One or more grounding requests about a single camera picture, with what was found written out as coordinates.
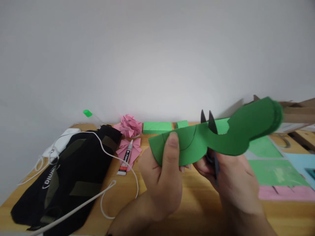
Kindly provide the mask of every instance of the black backpack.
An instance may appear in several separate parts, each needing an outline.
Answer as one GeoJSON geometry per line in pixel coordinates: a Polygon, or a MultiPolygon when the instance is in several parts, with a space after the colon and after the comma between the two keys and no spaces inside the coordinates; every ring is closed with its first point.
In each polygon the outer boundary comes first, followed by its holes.
{"type": "MultiPolygon", "coordinates": [[[[106,152],[113,155],[122,134],[110,125],[95,132],[106,152]]],[[[49,165],[14,205],[11,216],[15,223],[37,230],[52,223],[86,202],[101,190],[112,157],[105,154],[92,133],[71,137],[59,160],[49,165]]],[[[66,236],[85,223],[94,201],[44,233],[66,236]]]]}

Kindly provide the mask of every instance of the scissors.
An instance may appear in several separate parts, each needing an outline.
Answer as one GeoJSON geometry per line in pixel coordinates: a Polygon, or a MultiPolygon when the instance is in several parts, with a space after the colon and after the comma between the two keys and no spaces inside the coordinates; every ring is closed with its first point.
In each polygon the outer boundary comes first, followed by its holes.
{"type": "MultiPolygon", "coordinates": [[[[201,123],[207,122],[206,117],[204,115],[203,110],[201,111],[201,123]]],[[[208,128],[215,134],[218,134],[218,130],[217,130],[217,126],[216,123],[214,121],[213,115],[211,113],[211,111],[209,111],[209,122],[208,122],[208,128]]],[[[206,153],[206,160],[207,162],[214,167],[214,179],[216,181],[216,185],[218,186],[218,174],[220,171],[220,167],[219,167],[219,162],[217,159],[217,154],[215,151],[212,151],[210,148],[207,149],[207,153],[206,153]]]]}

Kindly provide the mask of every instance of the green cardstock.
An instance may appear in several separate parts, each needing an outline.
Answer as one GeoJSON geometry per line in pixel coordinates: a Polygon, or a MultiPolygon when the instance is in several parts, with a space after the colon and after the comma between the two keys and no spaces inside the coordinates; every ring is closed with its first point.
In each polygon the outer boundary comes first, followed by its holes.
{"type": "Polygon", "coordinates": [[[225,134],[225,133],[227,133],[227,131],[229,130],[229,124],[228,124],[228,120],[229,119],[230,118],[215,120],[215,123],[216,123],[216,126],[217,126],[217,130],[218,130],[218,134],[225,134]]]}
{"type": "Polygon", "coordinates": [[[283,157],[268,136],[251,141],[248,149],[257,157],[283,157]]]}
{"type": "Polygon", "coordinates": [[[309,186],[299,172],[286,160],[249,160],[259,185],[309,186]]]}
{"type": "Polygon", "coordinates": [[[176,128],[184,128],[189,126],[188,121],[178,121],[176,123],[176,128]]]}
{"type": "MultiPolygon", "coordinates": [[[[239,108],[228,120],[226,134],[213,133],[208,128],[208,122],[175,129],[179,137],[179,165],[200,160],[208,147],[226,155],[241,155],[248,149],[250,141],[277,130],[282,119],[281,105],[266,97],[239,108]]],[[[164,145],[169,134],[170,131],[149,138],[152,153],[159,165],[162,165],[164,145]]]]}
{"type": "Polygon", "coordinates": [[[165,133],[170,130],[172,130],[171,122],[144,122],[143,123],[144,134],[165,133]]]}

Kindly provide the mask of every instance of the brown cardboard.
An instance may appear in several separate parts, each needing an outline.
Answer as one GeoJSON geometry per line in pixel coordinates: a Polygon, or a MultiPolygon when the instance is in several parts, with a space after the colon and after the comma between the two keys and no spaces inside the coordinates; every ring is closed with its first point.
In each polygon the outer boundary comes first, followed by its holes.
{"type": "Polygon", "coordinates": [[[279,102],[283,107],[283,122],[275,133],[290,133],[315,124],[315,98],[303,102],[279,102]]]}

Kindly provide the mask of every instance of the pink paper bow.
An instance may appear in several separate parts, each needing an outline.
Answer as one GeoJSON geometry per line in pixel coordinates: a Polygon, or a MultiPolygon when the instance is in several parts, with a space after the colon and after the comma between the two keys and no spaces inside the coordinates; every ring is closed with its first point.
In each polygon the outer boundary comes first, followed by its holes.
{"type": "MultiPolygon", "coordinates": [[[[129,157],[129,165],[132,167],[134,165],[135,160],[137,159],[137,157],[140,155],[142,149],[140,148],[140,143],[141,143],[141,139],[137,138],[136,140],[134,140],[134,142],[132,143],[132,150],[131,150],[131,154],[129,157]]],[[[127,151],[127,147],[130,144],[130,142],[127,139],[123,139],[120,142],[119,145],[119,149],[116,151],[118,157],[120,159],[124,159],[126,151],[127,151]]]]}
{"type": "Polygon", "coordinates": [[[114,125],[127,138],[133,138],[142,132],[142,123],[135,120],[132,115],[121,117],[121,123],[114,125]]]}

